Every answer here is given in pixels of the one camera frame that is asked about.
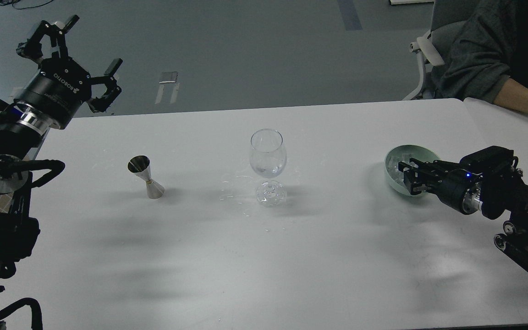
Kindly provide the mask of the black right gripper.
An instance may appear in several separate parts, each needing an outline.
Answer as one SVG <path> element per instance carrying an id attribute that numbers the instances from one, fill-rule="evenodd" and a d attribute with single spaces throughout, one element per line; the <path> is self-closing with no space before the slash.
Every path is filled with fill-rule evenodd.
<path id="1" fill-rule="evenodd" d="M 459 163 L 411 158 L 408 162 L 398 162 L 398 171 L 416 173 L 403 178 L 411 196 L 423 193 L 436 195 L 439 201 L 463 215 L 472 215 L 481 209 L 482 176 L 461 167 Z"/>

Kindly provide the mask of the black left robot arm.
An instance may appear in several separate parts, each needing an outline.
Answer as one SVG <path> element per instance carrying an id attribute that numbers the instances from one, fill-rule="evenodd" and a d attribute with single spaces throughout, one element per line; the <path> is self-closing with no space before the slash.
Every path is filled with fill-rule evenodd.
<path id="1" fill-rule="evenodd" d="M 121 59 L 93 77 L 69 56 L 65 37 L 77 21 L 73 15 L 66 22 L 36 25 L 16 51 L 38 70 L 11 102 L 0 99 L 0 280 L 16 274 L 17 263 L 31 255 L 40 234 L 38 220 L 29 214 L 32 190 L 65 168 L 57 159 L 35 159 L 48 130 L 65 129 L 84 103 L 93 113 L 106 111 L 121 93 L 115 78 Z M 22 298 L 0 310 L 0 330 L 22 307 L 31 311 L 31 329 L 43 328 L 38 301 Z"/>

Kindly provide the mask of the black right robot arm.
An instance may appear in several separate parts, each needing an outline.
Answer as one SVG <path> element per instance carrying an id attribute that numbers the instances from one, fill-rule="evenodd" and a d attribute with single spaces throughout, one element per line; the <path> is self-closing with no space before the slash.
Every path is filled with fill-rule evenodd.
<path id="1" fill-rule="evenodd" d="M 400 161 L 397 169 L 412 196 L 431 193 L 463 215 L 480 212 L 490 220 L 505 211 L 510 217 L 494 245 L 528 272 L 528 185 L 513 150 L 490 146 L 459 162 Z"/>

